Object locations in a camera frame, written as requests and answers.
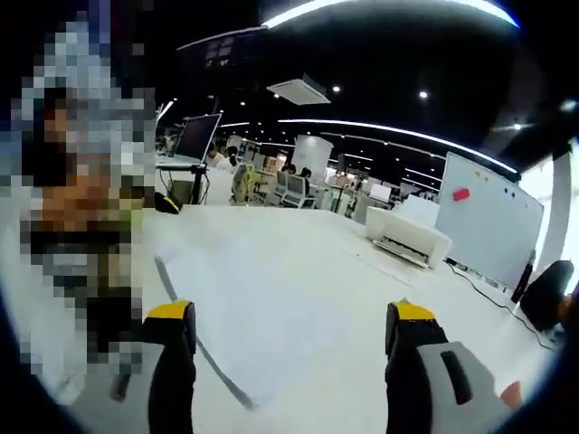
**black office chair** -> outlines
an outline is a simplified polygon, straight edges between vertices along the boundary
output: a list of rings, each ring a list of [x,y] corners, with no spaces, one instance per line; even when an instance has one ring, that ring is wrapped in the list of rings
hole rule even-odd
[[[521,308],[538,331],[549,330],[558,322],[557,308],[573,275],[570,260],[558,260],[531,283],[521,298]]]

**white tabletop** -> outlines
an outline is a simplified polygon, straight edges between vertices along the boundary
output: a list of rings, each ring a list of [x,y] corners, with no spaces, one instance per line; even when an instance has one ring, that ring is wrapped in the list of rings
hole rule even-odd
[[[520,380],[524,397],[529,396],[553,357],[515,318],[446,265],[436,271],[418,269],[376,250],[362,225],[331,212],[186,206],[180,215],[157,213],[145,224],[150,227],[147,249],[191,242],[212,255],[216,244],[250,236],[256,257],[269,252],[269,260],[286,270],[279,281],[286,272],[297,273],[348,323],[342,342],[315,354],[305,373],[257,410],[246,410],[197,352],[195,432],[384,433],[386,308],[403,297],[430,309],[447,337],[463,342],[493,372],[497,392]],[[214,263],[219,272],[219,258]],[[168,300],[154,274],[143,269],[145,308]],[[496,289],[475,283],[499,303],[509,303]],[[276,290],[275,281],[271,290]]]

